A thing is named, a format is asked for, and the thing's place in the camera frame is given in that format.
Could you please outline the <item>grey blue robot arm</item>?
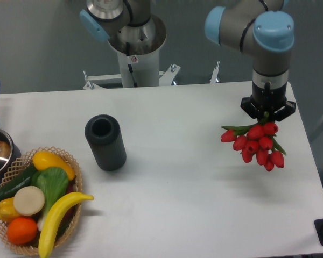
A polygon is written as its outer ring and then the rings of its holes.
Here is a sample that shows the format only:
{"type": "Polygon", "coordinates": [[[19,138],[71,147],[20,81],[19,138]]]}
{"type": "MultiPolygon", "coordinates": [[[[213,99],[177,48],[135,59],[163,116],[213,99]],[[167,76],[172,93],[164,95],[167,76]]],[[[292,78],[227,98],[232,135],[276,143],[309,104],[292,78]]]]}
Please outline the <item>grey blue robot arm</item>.
{"type": "MultiPolygon", "coordinates": [[[[296,110],[285,96],[294,44],[294,22],[285,5],[239,1],[232,8],[215,7],[205,20],[207,39],[253,57],[252,93],[241,100],[241,108],[254,119],[282,121],[296,110]]],[[[96,40],[117,53],[125,88],[171,83],[159,74],[167,34],[150,1],[87,1],[79,17],[96,40]]]]}

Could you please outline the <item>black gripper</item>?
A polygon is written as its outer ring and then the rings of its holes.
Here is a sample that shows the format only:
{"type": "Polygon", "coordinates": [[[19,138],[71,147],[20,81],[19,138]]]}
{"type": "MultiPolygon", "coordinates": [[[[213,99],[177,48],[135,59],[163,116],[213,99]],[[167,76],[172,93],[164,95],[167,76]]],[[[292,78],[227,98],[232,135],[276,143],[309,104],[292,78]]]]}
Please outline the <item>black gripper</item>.
{"type": "Polygon", "coordinates": [[[264,118],[264,111],[276,111],[273,114],[273,121],[282,121],[296,111],[296,103],[286,101],[286,86],[273,89],[270,85],[259,87],[252,83],[251,97],[244,97],[241,100],[241,109],[252,119],[261,120],[264,118]]]}

